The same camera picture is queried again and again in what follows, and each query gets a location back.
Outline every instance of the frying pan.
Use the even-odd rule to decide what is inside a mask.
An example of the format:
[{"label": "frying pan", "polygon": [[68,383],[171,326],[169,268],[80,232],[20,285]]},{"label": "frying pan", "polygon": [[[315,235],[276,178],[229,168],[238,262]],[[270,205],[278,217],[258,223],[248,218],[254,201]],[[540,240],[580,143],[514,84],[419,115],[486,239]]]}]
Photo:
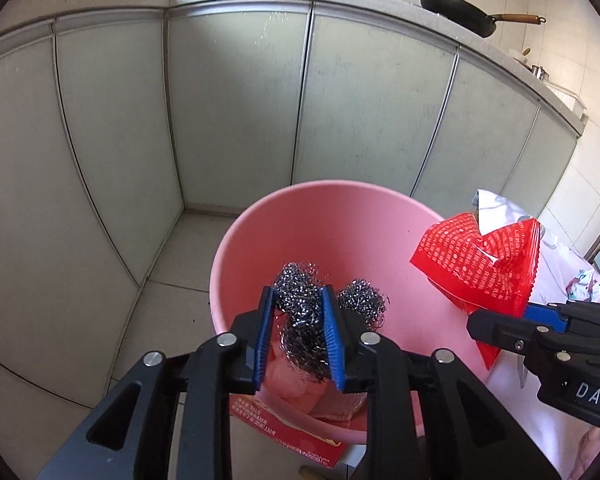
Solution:
[{"label": "frying pan", "polygon": [[464,0],[420,0],[424,9],[442,14],[475,32],[483,38],[488,38],[496,31],[496,22],[531,23],[540,25],[546,19],[535,14],[492,14],[484,13],[478,7]]}]

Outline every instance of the kitchen floor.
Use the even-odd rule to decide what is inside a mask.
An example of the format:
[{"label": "kitchen floor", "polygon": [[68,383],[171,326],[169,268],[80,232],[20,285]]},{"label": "kitchen floor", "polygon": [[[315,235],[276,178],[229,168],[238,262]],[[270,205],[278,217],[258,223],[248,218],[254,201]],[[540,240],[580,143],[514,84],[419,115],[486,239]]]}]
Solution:
[{"label": "kitchen floor", "polygon": [[[158,258],[129,322],[112,383],[149,350],[174,356],[195,350],[214,335],[209,310],[209,277],[216,249],[234,218],[185,211]],[[180,433],[182,409],[176,430]],[[232,417],[232,465],[235,480],[296,480],[305,459]],[[176,438],[172,447],[177,451]],[[339,471],[325,477],[343,479]],[[173,467],[170,480],[175,478]]]}]

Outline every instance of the pink plastic basin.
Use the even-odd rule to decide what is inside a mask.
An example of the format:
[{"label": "pink plastic basin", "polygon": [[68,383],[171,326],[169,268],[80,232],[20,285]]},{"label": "pink plastic basin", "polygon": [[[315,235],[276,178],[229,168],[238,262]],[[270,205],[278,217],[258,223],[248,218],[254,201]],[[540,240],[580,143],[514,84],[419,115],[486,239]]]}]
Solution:
[{"label": "pink plastic basin", "polygon": [[[237,314],[256,308],[262,287],[284,264],[312,262],[336,290],[356,278],[379,288],[389,298],[379,332],[401,348],[421,354],[450,348],[486,380],[488,371],[466,332],[466,315],[409,261],[424,231],[439,220],[440,215],[407,196],[361,182],[307,182],[264,197],[240,215],[216,253],[210,282],[216,332],[227,332]],[[264,386],[258,396],[297,428],[365,443],[364,413],[343,428],[299,412]]]}]

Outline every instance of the white countertop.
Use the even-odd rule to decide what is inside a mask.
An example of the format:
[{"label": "white countertop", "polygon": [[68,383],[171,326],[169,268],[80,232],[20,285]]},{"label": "white countertop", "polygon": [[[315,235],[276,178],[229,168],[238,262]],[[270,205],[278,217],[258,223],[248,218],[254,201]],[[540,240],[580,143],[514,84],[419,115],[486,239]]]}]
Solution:
[{"label": "white countertop", "polygon": [[[151,7],[178,7],[214,0],[10,0],[0,13],[0,34],[35,20],[80,12],[82,10]],[[443,16],[401,0],[314,0],[372,10],[405,22],[426,28],[458,43],[469,51],[478,53],[506,70],[524,86],[549,104],[581,134],[584,126],[576,115],[563,104],[540,80],[536,79],[512,57],[499,50],[477,34],[461,27]]]}]

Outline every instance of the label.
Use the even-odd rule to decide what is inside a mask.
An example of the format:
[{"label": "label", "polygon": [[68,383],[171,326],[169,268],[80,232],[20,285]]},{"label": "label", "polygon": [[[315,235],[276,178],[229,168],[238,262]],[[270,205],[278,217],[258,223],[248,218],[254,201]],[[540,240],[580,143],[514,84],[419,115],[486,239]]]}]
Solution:
[{"label": "label", "polygon": [[600,415],[600,386],[590,381],[571,381],[564,396],[569,402]]},{"label": "label", "polygon": [[334,467],[346,450],[341,442],[319,438],[282,422],[256,397],[231,395],[233,416],[289,449],[325,467]]}]

